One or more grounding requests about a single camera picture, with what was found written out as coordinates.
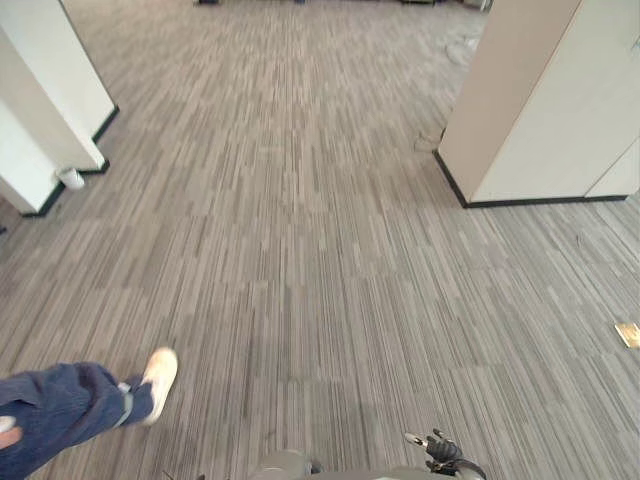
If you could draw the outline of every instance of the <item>beige wall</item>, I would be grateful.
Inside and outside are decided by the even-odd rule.
[[[58,168],[95,170],[104,157],[65,121],[2,29],[0,65],[0,194],[22,213],[36,212]]]
[[[91,138],[114,108],[57,0],[2,0],[0,27],[58,111]]]
[[[494,3],[438,148],[467,201],[474,197],[579,3]]]
[[[587,197],[630,195],[640,188],[640,137],[627,148],[616,162],[587,192]]]
[[[638,35],[638,0],[583,0],[471,200],[585,196],[640,130]]]

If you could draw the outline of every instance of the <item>jeans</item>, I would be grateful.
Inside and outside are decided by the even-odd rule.
[[[97,363],[59,364],[0,380],[0,416],[16,419],[22,439],[0,449],[0,480],[22,479],[65,448],[143,420],[151,385],[130,379],[128,393]]]

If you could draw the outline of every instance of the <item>office floor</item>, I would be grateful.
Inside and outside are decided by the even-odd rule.
[[[639,478],[640,197],[464,211],[429,153],[485,15],[65,4],[122,112],[105,176],[0,222],[0,374],[182,364],[157,425],[34,478],[420,466],[432,427],[495,480]]]

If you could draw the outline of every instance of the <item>gray carpet tile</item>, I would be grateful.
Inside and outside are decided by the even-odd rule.
[[[47,479],[242,479],[275,449],[491,479],[637,479],[640,197],[462,210],[429,153],[486,15],[456,4],[65,2],[121,113],[44,219],[0,204],[0,374],[171,345],[152,428]]]

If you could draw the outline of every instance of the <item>sneaker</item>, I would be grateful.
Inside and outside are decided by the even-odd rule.
[[[171,385],[178,373],[178,356],[176,352],[167,347],[162,347],[153,352],[147,368],[144,371],[142,383],[151,384],[151,398],[153,410],[142,421],[143,425],[151,425],[162,413],[164,402],[167,400]]]

